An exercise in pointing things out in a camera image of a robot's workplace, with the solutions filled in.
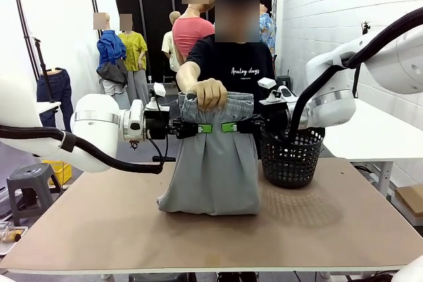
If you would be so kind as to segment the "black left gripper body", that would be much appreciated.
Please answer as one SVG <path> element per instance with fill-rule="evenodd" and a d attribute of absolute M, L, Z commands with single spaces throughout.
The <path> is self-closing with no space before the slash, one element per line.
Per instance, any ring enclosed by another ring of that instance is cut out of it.
<path fill-rule="evenodd" d="M 145 109 L 143 111 L 143 130 L 146 139 L 165 140 L 170 121 L 170 107 L 160 106 L 160 109 Z"/>

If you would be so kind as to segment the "person's right hand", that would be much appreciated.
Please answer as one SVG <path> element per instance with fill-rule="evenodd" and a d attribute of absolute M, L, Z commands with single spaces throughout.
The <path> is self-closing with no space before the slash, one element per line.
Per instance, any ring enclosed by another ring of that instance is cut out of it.
<path fill-rule="evenodd" d="M 202 111 L 222 109 L 227 103 L 227 90 L 222 82 L 213 78 L 193 84 L 189 93 L 197 96 L 198 108 Z"/>

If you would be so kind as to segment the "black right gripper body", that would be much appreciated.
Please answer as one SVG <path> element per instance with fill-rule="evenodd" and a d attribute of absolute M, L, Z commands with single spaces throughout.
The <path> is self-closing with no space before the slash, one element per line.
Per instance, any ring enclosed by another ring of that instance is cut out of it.
<path fill-rule="evenodd" d="M 285 131 L 289 127 L 290 114 L 286 102 L 261 104 L 260 113 L 266 131 Z"/>

